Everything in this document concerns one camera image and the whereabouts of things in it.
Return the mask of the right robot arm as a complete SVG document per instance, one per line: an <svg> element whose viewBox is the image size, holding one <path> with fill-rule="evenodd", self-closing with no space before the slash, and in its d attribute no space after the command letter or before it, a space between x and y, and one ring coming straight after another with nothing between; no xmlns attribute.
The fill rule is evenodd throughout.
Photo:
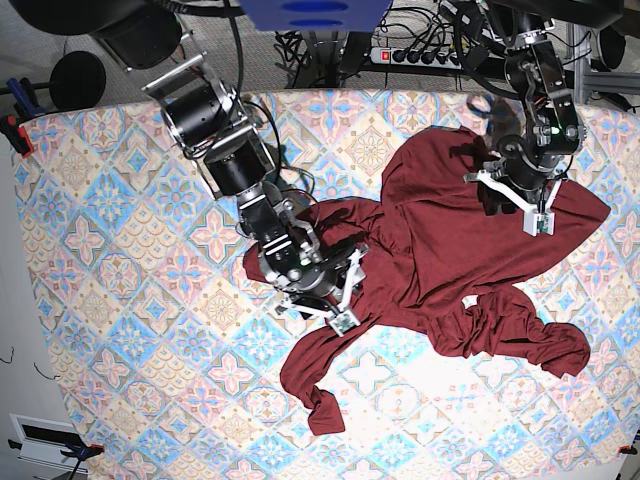
<svg viewBox="0 0 640 480"><path fill-rule="evenodd" d="M353 241L324 249L299 201L277 184L283 157L261 139L253 103L224 82L188 25L191 16L235 19L236 7L177 1L17 1L32 27L87 35L160 107L184 157L215 198L232 197L243 233L258 244L265 280L282 307L318 316L339 335L358 325L351 297L364 278L366 248Z"/></svg>

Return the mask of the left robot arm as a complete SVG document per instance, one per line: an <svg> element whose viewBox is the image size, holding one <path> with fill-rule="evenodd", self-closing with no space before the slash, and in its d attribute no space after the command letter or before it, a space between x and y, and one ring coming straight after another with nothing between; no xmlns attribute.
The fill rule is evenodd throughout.
<svg viewBox="0 0 640 480"><path fill-rule="evenodd" d="M454 47L464 72L487 91L519 101L525 130L497 142L498 157L487 161L467 182L485 186L482 203L486 214L519 208L523 230L531 236L551 235L555 214L552 204L565 172L557 165L581 149L586 128L575 103L589 91L631 94L639 92L636 73L593 72L587 57L574 59L568 80L548 33L560 20L574 28L601 30L623 15L621 1L460 1L454 8ZM481 38L487 30L504 48L504 75L510 90L491 84L462 49L463 28Z"/></svg>

